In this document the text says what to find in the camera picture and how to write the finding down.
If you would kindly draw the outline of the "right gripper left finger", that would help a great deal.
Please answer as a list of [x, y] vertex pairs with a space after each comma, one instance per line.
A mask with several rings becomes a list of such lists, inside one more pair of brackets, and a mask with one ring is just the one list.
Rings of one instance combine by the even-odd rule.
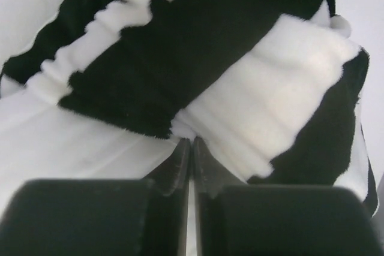
[[144, 255], [185, 254], [190, 148], [190, 141], [182, 139], [171, 156], [146, 177], [154, 186], [146, 215]]

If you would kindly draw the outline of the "white pillow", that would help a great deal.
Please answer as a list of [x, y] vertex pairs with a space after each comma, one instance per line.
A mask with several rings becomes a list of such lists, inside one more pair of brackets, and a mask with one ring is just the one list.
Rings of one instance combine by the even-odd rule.
[[63, 0], [1, 71], [1, 254], [144, 255], [153, 181], [191, 130], [185, 0]]

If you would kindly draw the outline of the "black white striped pillowcase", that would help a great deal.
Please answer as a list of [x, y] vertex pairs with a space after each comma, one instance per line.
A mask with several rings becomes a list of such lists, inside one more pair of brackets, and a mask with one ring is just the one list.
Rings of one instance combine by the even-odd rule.
[[[370, 216], [379, 199], [361, 128], [368, 53], [335, 0], [185, 0], [193, 63], [177, 120], [248, 184], [351, 190]], [[1, 67], [24, 51], [1, 45]]]

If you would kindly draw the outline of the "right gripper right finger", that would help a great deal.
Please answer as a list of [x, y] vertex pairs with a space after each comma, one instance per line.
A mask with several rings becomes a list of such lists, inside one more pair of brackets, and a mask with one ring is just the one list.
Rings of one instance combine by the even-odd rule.
[[221, 165], [200, 137], [193, 142], [191, 165], [195, 186], [198, 255], [228, 255], [219, 194], [227, 186], [245, 185]]

